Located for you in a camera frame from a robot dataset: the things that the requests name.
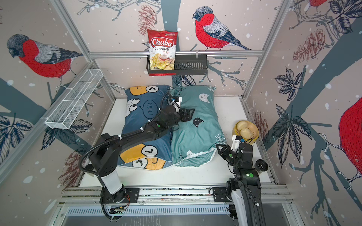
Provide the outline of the teal cat pillow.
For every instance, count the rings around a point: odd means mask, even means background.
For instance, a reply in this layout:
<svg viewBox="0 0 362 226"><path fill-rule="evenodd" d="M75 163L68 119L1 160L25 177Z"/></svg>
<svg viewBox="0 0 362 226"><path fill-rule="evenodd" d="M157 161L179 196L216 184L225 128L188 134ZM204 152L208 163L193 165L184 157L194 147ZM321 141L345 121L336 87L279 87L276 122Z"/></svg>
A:
<svg viewBox="0 0 362 226"><path fill-rule="evenodd" d="M180 122L171 142L172 165L200 167L211 162L217 144L226 144L214 104L213 86L182 86L171 90L181 97L181 108L194 109L190 121Z"/></svg>

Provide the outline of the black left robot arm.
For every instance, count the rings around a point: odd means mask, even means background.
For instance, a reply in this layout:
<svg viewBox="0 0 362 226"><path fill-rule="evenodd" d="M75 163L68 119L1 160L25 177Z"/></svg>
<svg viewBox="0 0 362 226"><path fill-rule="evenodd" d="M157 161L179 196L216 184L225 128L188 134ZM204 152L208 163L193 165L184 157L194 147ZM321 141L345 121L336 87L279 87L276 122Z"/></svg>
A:
<svg viewBox="0 0 362 226"><path fill-rule="evenodd" d="M86 152L78 162L78 168L95 175L102 185L101 198L110 196L111 203L121 203L127 197L119 179L117 166L120 154L144 142L157 140L171 131L179 122L191 121L194 109L176 108L168 105L145 123L139 130L110 136L103 134L102 143Z"/></svg>

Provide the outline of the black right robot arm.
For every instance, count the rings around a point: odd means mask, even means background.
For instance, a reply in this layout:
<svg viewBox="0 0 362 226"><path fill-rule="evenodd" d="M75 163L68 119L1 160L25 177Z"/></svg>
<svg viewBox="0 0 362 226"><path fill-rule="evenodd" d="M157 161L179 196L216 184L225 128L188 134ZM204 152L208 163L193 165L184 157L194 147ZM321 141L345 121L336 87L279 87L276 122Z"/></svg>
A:
<svg viewBox="0 0 362 226"><path fill-rule="evenodd" d="M232 216L240 226L265 226L261 182L253 167L253 146L239 143L236 150L217 144L218 154L232 167L234 178L227 181L226 194L232 200Z"/></svg>

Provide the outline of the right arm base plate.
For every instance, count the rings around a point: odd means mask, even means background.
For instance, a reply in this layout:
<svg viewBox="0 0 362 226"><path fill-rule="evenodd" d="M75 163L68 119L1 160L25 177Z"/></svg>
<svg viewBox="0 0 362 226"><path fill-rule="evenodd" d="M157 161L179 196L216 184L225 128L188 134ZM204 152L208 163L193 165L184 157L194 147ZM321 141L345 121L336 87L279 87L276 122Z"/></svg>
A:
<svg viewBox="0 0 362 226"><path fill-rule="evenodd" d="M233 202L226 187L211 187L209 194L213 197L214 202Z"/></svg>

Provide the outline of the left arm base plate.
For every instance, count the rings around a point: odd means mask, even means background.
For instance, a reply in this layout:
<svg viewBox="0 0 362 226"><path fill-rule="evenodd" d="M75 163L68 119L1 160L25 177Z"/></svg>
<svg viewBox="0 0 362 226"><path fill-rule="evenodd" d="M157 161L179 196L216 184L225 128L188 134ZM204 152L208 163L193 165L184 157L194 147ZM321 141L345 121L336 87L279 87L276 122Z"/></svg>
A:
<svg viewBox="0 0 362 226"><path fill-rule="evenodd" d="M116 204L125 203L132 204L137 203L140 189L133 187L122 188L115 194L111 194L107 188L103 188L100 194L100 203L103 204Z"/></svg>

